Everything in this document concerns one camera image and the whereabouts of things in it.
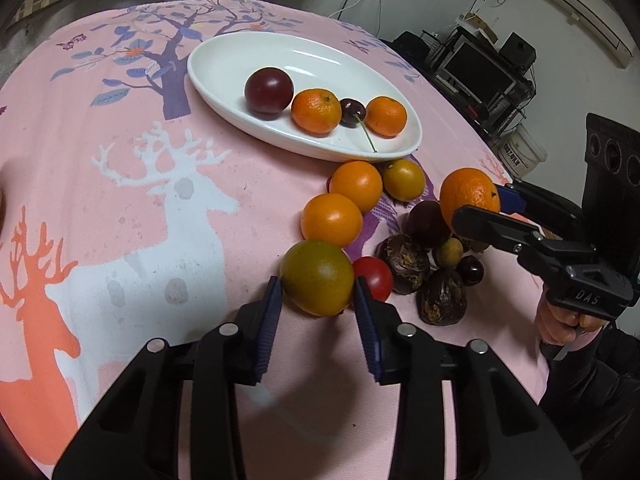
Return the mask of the right hand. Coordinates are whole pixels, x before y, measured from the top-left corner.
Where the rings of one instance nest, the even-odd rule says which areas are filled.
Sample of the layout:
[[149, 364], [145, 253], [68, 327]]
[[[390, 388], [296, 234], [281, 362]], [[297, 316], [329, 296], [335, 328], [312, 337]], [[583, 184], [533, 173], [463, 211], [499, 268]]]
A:
[[606, 324], [608, 322], [600, 318], [550, 304], [546, 294], [542, 294], [538, 302], [535, 326], [541, 340], [552, 346], [567, 346], [570, 351], [584, 348]]

